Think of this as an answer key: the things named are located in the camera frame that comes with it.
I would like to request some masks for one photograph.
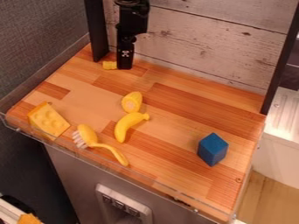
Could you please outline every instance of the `wood grain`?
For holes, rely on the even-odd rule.
[[[106,60],[113,58],[110,54]],[[144,96],[141,111],[151,119],[133,127],[120,144],[113,133],[125,115],[121,99],[136,90]],[[27,113],[43,101],[51,102],[72,125],[54,144],[130,181],[179,198],[214,220],[228,222],[263,127],[264,116],[258,113],[262,100],[258,94],[140,60],[130,71],[103,70],[101,62],[92,62],[87,46],[7,116],[32,134]],[[80,123],[90,125],[102,143],[120,149],[130,167],[119,166],[104,149],[77,150],[71,136]],[[226,158],[213,168],[196,154],[198,141],[211,132],[230,145]]]
[[[52,83],[46,81],[41,83],[36,89],[37,91],[46,95],[50,95],[58,100],[62,100],[70,92],[68,89],[53,85]]]
[[[299,223],[299,189],[253,171],[237,219],[247,224]]]
[[[237,214],[239,220],[247,224],[254,223],[257,206],[260,202],[261,192],[263,190],[265,177],[256,171],[252,171],[246,189],[245,195]]]
[[[234,0],[152,0],[151,4],[287,34],[297,1],[244,0],[242,3],[236,3]]]
[[[115,21],[108,24],[112,46],[116,46]],[[149,31],[138,38],[136,52],[190,68],[200,76],[267,89],[285,38],[285,34],[154,7]]]

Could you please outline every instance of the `toy banana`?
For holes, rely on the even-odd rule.
[[[134,112],[125,115],[115,126],[115,138],[119,143],[123,143],[126,139],[127,130],[139,122],[146,120],[148,121],[150,116],[148,114],[141,114]]]

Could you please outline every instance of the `orange object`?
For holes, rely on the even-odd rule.
[[[31,213],[22,214],[17,224],[42,224],[42,222]]]

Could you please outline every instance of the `yellow brush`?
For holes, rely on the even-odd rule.
[[[129,161],[119,150],[108,144],[98,143],[98,137],[96,136],[96,133],[86,124],[80,124],[78,126],[78,130],[73,133],[73,141],[76,143],[79,149],[86,149],[87,147],[105,148],[113,153],[120,164],[124,166],[129,165]]]

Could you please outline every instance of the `blue block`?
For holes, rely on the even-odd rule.
[[[228,143],[215,133],[205,137],[198,144],[198,155],[210,166],[216,165],[226,156]]]

